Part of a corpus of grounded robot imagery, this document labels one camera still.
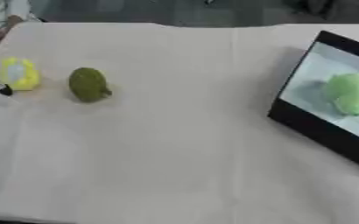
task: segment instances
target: gray floor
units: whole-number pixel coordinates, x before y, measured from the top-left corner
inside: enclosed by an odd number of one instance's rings
[[[287,23],[359,23],[359,0],[337,4],[325,19],[294,10],[284,0],[32,0],[40,17],[56,22],[153,22],[233,27]]]

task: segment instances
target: table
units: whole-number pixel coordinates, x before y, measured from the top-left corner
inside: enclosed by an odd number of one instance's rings
[[[359,224],[359,167],[265,117],[322,29],[359,40],[359,25],[20,25],[0,59],[34,60],[45,78],[2,120],[0,215]],[[103,71],[115,97],[75,101],[77,67]]]

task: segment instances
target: green fruit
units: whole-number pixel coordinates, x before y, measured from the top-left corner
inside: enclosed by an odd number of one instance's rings
[[[324,87],[324,95],[347,116],[359,116],[359,73],[335,75]]]
[[[94,68],[82,67],[72,72],[69,87],[82,102],[97,102],[112,95],[103,74]]]

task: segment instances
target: green object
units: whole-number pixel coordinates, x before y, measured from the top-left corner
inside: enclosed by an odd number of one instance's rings
[[[94,68],[82,67],[72,72],[69,87],[82,102],[97,102],[112,95],[103,74]]]
[[[335,75],[324,87],[324,95],[347,116],[359,116],[359,73]]]

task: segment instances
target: person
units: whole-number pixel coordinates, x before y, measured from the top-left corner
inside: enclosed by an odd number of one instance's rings
[[[0,42],[16,25],[24,21],[39,21],[28,0],[0,0]]]

